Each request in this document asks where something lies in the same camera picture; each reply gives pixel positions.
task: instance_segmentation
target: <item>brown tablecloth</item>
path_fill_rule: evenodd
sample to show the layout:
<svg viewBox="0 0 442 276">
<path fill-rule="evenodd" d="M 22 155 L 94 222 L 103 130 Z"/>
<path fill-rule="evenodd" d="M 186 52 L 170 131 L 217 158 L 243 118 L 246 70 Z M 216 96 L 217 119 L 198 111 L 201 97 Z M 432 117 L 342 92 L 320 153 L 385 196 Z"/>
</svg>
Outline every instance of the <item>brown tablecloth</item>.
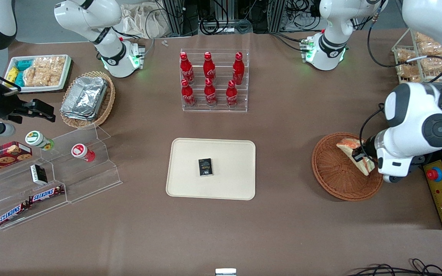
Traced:
<svg viewBox="0 0 442 276">
<path fill-rule="evenodd" d="M 373 32 L 373 52 L 389 51 L 404 30 Z M 315 180 L 310 156 L 321 137 L 358 133 L 397 84 L 393 68 L 373 63 L 366 32 L 349 41 L 329 72 L 269 35 L 219 35 L 156 41 L 144 69 L 114 79 L 117 96 L 103 128 L 123 184 L 22 225 L 0 231 L 0 275 L 345 275 L 373 263 L 410 268 L 409 258 L 442 267 L 442 230 L 421 171 L 384 184 L 372 199 L 340 201 Z M 181 48 L 248 48 L 247 114 L 185 113 L 180 105 Z M 71 79 L 104 70 L 91 43 L 16 43 L 10 56 L 69 54 Z M 62 93 L 25 95 L 52 103 Z M 370 121 L 365 136 L 386 127 Z M 54 137 L 72 128 L 24 118 L 12 138 L 30 130 Z M 175 138 L 251 140 L 256 144 L 256 196 L 251 201 L 188 199 L 165 192 Z"/>
</svg>

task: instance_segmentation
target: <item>round wicker tray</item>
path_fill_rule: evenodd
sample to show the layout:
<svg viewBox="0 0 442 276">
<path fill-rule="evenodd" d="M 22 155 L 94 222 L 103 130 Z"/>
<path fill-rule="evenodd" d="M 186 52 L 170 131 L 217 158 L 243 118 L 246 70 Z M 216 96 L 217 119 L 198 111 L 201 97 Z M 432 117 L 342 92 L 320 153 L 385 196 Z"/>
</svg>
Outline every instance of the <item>round wicker tray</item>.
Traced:
<svg viewBox="0 0 442 276">
<path fill-rule="evenodd" d="M 108 83 L 107 91 L 105 92 L 105 97 L 103 99 L 102 105 L 100 106 L 100 111 L 98 111 L 98 117 L 94 121 L 84 121 L 84 120 L 77 120 L 77 119 L 71 119 L 68 117 L 65 117 L 61 113 L 61 118 L 63 118 L 63 121 L 70 127 L 75 128 L 82 128 L 86 127 L 89 124 L 95 123 L 97 126 L 103 124 L 107 117 L 110 115 L 110 111 L 112 111 L 112 105 L 114 105 L 115 100 L 115 87 L 112 83 L 112 80 L 110 77 L 102 72 L 88 72 L 84 73 L 79 77 L 101 77 L 102 79 L 106 80 Z M 73 82 L 68 86 L 68 89 L 66 90 L 66 93 L 64 94 L 63 103 L 66 100 L 66 97 L 69 94 L 69 91 L 71 90 L 72 85 L 76 82 L 77 78 L 73 80 Z"/>
<path fill-rule="evenodd" d="M 312 168 L 316 179 L 330 194 L 347 201 L 360 201 L 374 196 L 383 183 L 383 177 L 375 168 L 369 176 L 363 175 L 336 144 L 344 138 L 359 137 L 352 133 L 338 132 L 325 136 L 315 146 Z"/>
</svg>

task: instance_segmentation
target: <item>cloth bag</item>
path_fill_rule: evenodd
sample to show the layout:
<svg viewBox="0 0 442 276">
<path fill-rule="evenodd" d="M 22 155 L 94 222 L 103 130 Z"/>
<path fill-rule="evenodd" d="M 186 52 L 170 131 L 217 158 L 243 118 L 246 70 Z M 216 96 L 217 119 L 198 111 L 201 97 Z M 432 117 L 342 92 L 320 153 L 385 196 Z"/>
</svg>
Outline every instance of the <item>cloth bag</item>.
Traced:
<svg viewBox="0 0 442 276">
<path fill-rule="evenodd" d="M 163 7 L 161 2 L 160 5 L 156 4 L 156 2 L 122 4 L 120 6 L 124 24 L 122 32 L 129 35 L 140 35 L 144 38 L 162 37 L 170 34 L 171 30 L 167 23 L 167 13 L 161 9 Z M 146 21 L 146 17 L 150 12 L 151 14 Z"/>
</svg>

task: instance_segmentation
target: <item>aluminum foil container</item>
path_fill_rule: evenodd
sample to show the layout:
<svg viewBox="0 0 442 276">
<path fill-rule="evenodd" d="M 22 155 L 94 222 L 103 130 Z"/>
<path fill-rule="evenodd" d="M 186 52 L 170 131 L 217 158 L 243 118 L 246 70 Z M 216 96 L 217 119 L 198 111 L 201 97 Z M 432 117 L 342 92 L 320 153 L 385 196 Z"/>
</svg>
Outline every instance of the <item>aluminum foil container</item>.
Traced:
<svg viewBox="0 0 442 276">
<path fill-rule="evenodd" d="M 79 77 L 61 106 L 61 113 L 72 119 L 92 121 L 98 116 L 107 90 L 101 77 Z"/>
</svg>

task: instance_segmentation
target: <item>coca-cola bottle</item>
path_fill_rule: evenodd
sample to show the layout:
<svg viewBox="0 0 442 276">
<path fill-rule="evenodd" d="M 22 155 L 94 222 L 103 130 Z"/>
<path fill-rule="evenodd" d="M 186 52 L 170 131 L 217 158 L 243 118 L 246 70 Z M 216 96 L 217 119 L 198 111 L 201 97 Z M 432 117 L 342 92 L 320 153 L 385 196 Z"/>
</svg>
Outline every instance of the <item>coca-cola bottle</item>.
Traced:
<svg viewBox="0 0 442 276">
<path fill-rule="evenodd" d="M 233 80 L 236 85 L 240 85 L 243 82 L 243 74 L 245 72 L 245 65 L 243 64 L 242 52 L 235 54 L 235 63 L 233 63 Z"/>
<path fill-rule="evenodd" d="M 216 65 L 214 65 L 210 52 L 204 53 L 204 77 L 211 79 L 213 84 L 216 83 Z"/>
<path fill-rule="evenodd" d="M 185 106 L 192 108 L 195 106 L 195 97 L 193 96 L 192 87 L 186 79 L 182 80 L 182 97 L 184 98 Z"/>
<path fill-rule="evenodd" d="M 192 63 L 190 63 L 189 59 L 187 58 L 186 52 L 180 53 L 180 69 L 182 70 L 184 79 L 186 79 L 189 84 L 193 83 Z"/>
<path fill-rule="evenodd" d="M 228 82 L 228 89 L 226 89 L 226 103 L 228 104 L 229 109 L 235 109 L 237 106 L 237 98 L 238 91 L 235 88 L 235 81 L 230 80 Z"/>
<path fill-rule="evenodd" d="M 216 99 L 216 88 L 213 86 L 212 79 L 206 79 L 204 94 L 206 94 L 207 106 L 213 108 L 218 104 L 218 100 Z"/>
</svg>

